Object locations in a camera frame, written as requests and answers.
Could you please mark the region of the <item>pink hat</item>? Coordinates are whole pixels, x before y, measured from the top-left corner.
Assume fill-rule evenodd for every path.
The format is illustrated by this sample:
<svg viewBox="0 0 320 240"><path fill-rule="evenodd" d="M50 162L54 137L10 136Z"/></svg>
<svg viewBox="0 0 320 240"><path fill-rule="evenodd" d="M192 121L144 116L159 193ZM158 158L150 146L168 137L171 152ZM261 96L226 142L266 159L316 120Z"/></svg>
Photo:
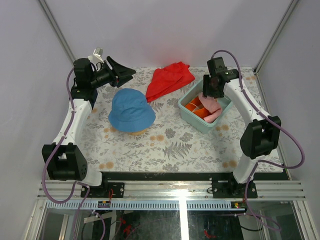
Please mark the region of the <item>pink hat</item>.
<svg viewBox="0 0 320 240"><path fill-rule="evenodd" d="M213 123L223 112L221 105L218 103L217 99L213 97L203 97L202 92L198 94L198 98L203 107L208 111L207 116L203 119L209 124Z"/></svg>

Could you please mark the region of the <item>orange hat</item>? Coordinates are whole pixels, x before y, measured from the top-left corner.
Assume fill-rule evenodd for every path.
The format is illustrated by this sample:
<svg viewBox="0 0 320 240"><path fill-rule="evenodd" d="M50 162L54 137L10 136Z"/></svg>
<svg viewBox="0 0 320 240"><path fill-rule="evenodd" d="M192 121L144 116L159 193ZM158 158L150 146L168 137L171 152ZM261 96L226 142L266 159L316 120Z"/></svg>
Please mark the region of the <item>orange hat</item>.
<svg viewBox="0 0 320 240"><path fill-rule="evenodd" d="M208 115L208 111L205 109L198 97L195 97L190 101L185 108L202 119Z"/></svg>

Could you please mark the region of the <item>blue bucket hat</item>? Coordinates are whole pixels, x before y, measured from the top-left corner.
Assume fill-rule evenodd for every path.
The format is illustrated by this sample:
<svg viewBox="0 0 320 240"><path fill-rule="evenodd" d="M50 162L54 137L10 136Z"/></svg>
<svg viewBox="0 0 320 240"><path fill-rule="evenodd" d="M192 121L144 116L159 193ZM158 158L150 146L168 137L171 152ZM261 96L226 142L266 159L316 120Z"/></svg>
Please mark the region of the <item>blue bucket hat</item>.
<svg viewBox="0 0 320 240"><path fill-rule="evenodd" d="M149 128L156 114L139 90L124 88L113 97L108 120L120 132L135 133Z"/></svg>

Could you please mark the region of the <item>teal plastic bin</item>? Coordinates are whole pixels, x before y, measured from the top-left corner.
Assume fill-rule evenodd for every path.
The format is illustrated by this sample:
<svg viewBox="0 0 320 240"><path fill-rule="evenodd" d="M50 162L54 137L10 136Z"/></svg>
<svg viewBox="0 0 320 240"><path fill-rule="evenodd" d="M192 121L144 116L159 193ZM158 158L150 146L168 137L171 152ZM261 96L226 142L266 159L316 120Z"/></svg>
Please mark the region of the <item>teal plastic bin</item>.
<svg viewBox="0 0 320 240"><path fill-rule="evenodd" d="M222 118L233 106L233 103L226 95L224 96L224 98L218 98L217 102L222 108L222 113L213 121L213 123L207 123L205 120L201 119L199 116L196 116L186 108L186 105L202 91L203 81L200 80L194 86L192 86L183 97L179 99L178 107L180 108L181 118L184 121L196 128L201 133L207 134L216 124L218 124L222 120Z"/></svg>

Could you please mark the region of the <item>red cloth hat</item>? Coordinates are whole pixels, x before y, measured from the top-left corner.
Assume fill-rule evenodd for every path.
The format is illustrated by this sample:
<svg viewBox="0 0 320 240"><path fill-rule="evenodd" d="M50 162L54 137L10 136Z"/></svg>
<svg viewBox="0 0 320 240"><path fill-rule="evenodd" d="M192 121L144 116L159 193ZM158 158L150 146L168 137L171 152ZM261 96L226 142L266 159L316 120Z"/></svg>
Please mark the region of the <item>red cloth hat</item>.
<svg viewBox="0 0 320 240"><path fill-rule="evenodd" d="M147 102L151 103L193 82L195 77L189 67L188 64L180 61L163 68L157 68L146 90Z"/></svg>

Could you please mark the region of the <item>wooden hat stand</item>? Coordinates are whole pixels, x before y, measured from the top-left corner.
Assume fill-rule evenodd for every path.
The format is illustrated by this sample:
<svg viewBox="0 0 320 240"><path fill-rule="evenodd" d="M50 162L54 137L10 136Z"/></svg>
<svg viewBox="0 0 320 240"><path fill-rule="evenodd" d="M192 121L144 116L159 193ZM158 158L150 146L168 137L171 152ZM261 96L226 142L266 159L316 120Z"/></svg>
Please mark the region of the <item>wooden hat stand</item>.
<svg viewBox="0 0 320 240"><path fill-rule="evenodd" d="M136 131L136 132L130 132L129 135L131 136L140 136L140 135L143 135L145 132L147 132L148 129L143 129L143 130L140 130L140 131Z"/></svg>

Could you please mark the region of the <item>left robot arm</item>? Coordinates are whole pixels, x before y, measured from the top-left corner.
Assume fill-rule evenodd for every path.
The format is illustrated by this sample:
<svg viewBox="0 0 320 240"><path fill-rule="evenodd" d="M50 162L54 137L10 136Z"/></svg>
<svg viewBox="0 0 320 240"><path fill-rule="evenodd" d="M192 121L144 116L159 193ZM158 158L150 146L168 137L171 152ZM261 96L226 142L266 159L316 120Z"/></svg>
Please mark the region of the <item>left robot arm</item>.
<svg viewBox="0 0 320 240"><path fill-rule="evenodd" d="M69 98L66 117L53 142L45 144L41 150L44 160L41 186L52 202L55 199L48 192L46 178L73 180L75 185L82 185L86 189L92 187L93 193L101 198L109 193L110 186L103 181L103 174L89 169L78 141L94 108L98 88L104 85L119 88L132 80L136 71L119 64L110 56L102 60L99 55L92 55L75 60L69 74L74 75L74 79L73 86L66 83Z"/></svg>

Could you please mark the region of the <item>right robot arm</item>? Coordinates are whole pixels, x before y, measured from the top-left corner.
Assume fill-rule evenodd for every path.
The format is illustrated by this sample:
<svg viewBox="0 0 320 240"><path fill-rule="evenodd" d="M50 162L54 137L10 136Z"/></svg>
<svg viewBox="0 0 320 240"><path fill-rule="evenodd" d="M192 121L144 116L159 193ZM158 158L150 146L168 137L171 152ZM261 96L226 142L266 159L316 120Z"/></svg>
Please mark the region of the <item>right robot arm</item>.
<svg viewBox="0 0 320 240"><path fill-rule="evenodd" d="M203 76L203 96L216 99L228 97L245 123L245 130L239 144L242 156L237 167L226 182L212 182L213 197L217 199L243 198L248 193L256 198L253 191L254 173L258 161L269 155L278 146L280 130L269 121L281 124L277 116L270 116L247 90L238 69L228 69L222 57L207 61L208 74Z"/></svg>

